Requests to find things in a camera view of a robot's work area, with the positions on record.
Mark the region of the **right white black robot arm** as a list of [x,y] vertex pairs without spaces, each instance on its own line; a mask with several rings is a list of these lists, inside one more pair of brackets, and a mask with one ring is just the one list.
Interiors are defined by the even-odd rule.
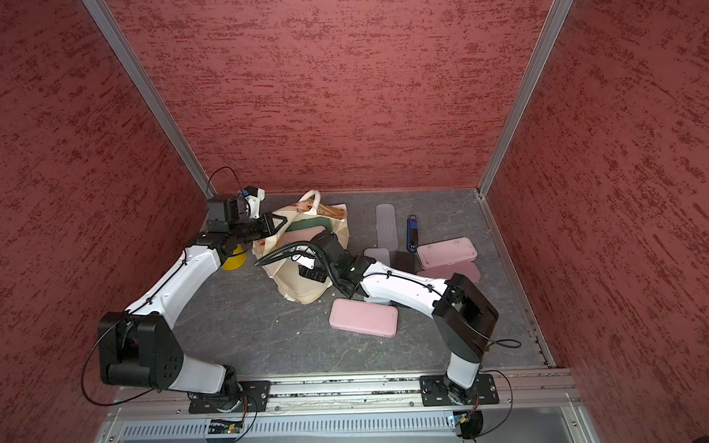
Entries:
[[330,325],[340,331],[390,338],[397,334],[399,311],[391,303],[434,321],[450,351],[442,386],[454,405],[475,405],[474,387],[491,343],[498,313],[468,278],[429,279],[395,270],[367,256],[327,255],[311,243],[293,246],[300,275],[326,276],[345,297],[334,302]]

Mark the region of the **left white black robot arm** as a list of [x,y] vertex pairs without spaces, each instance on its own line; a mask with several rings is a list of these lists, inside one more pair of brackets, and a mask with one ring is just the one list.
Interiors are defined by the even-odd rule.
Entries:
[[244,408],[247,396],[235,369],[187,356],[173,329],[196,291],[238,247],[271,237],[286,218],[262,213],[265,192],[253,186],[208,200],[206,228],[183,250],[176,264],[143,297],[98,322],[100,378],[108,386],[188,393],[218,412]]

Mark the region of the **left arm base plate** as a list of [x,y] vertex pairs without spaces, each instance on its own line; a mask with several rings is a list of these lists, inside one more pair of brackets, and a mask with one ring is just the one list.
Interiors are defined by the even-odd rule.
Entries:
[[225,385],[217,394],[192,393],[188,412],[193,415],[231,415],[243,412],[264,412],[272,383],[266,380],[241,381]]

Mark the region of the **printed canvas tote bag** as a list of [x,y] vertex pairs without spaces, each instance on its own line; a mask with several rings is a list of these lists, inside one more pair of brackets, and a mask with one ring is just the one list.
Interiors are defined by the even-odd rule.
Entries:
[[304,244],[310,242],[322,231],[333,233],[341,247],[349,242],[348,210],[343,205],[326,205],[321,202],[318,190],[304,194],[298,202],[276,210],[274,214],[284,217],[286,222],[270,237],[256,240],[252,247],[254,256],[261,259],[292,243],[293,254],[268,263],[263,268],[277,284],[279,292],[289,301],[310,304],[321,297],[332,286],[329,279],[316,281],[313,277],[301,275],[303,269],[319,270],[314,252]]

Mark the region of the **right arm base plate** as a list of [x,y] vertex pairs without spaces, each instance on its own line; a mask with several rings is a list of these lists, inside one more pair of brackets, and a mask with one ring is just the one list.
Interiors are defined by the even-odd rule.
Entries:
[[465,389],[444,375],[420,377],[423,406],[475,406],[499,404],[494,378],[490,374],[477,375],[473,384]]

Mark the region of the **pink pencil case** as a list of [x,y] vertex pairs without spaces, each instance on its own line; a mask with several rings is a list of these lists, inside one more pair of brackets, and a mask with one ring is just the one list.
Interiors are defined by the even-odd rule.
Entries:
[[472,284],[477,284],[482,279],[479,269],[473,262],[444,265],[443,267],[435,267],[418,273],[421,277],[444,280],[450,280],[455,274],[465,276]]
[[312,238],[320,234],[322,231],[325,231],[324,226],[314,226],[310,228],[298,229],[296,231],[288,231],[280,237],[278,245],[282,247],[292,242],[309,242]]
[[468,237],[423,244],[417,248],[416,254],[424,270],[474,262],[478,256],[473,242]]
[[393,306],[336,299],[329,323],[339,331],[390,338],[397,334],[398,318],[398,309]]

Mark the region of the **white pencil case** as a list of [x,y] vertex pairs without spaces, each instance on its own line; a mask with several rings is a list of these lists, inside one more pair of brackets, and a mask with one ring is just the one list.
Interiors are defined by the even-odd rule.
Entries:
[[371,257],[387,267],[391,266],[391,253],[385,248],[366,248],[363,251],[365,257]]

